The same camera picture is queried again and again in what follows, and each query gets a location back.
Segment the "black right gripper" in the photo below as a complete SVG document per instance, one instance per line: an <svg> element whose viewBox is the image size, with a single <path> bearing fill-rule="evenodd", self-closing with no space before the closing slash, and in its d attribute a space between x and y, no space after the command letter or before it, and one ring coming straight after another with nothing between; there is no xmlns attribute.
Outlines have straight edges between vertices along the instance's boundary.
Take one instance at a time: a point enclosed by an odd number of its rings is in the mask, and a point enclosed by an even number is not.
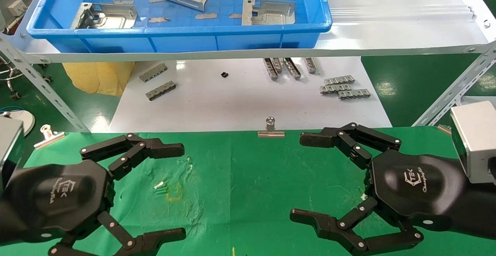
<svg viewBox="0 0 496 256"><path fill-rule="evenodd" d="M362 170L371 169L371 195L341 219L328 214L292 209L290 220L314 228L318 238L338 242L352 256L372 256L414 248L425 229L453 229L452 208L465 186L465 174L456 159L398 152L401 140L354 122L303 132L300 144L338 148ZM363 146L384 152L372 160ZM399 232L362 238L354 227L373 211Z"/></svg>

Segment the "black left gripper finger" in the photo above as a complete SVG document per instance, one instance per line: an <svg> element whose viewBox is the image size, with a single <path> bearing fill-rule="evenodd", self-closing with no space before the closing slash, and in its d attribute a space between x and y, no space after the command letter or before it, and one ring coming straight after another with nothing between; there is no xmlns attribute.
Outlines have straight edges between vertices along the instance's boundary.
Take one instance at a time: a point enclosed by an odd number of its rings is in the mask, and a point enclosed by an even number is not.
<svg viewBox="0 0 496 256"><path fill-rule="evenodd" d="M142 138L134 133L110 138L80 150L82 159L94 162L119 156L108 166L108 173L113 180L124 178L147 158L163 159L184 154L184 145L181 143L165 144L159 138Z"/></svg>

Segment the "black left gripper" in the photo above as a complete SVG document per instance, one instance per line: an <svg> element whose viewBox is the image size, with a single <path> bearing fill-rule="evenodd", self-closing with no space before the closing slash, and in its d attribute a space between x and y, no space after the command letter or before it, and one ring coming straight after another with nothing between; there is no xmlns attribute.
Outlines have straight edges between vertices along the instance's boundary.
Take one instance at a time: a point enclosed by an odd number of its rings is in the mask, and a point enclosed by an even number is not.
<svg viewBox="0 0 496 256"><path fill-rule="evenodd" d="M108 213L114 196L108 171L90 159L18 169L6 187L6 244L62 238L50 256L93 256L73 245L103 225L122 244L115 256L155 256L163 244L186 238L184 228L133 238Z"/></svg>

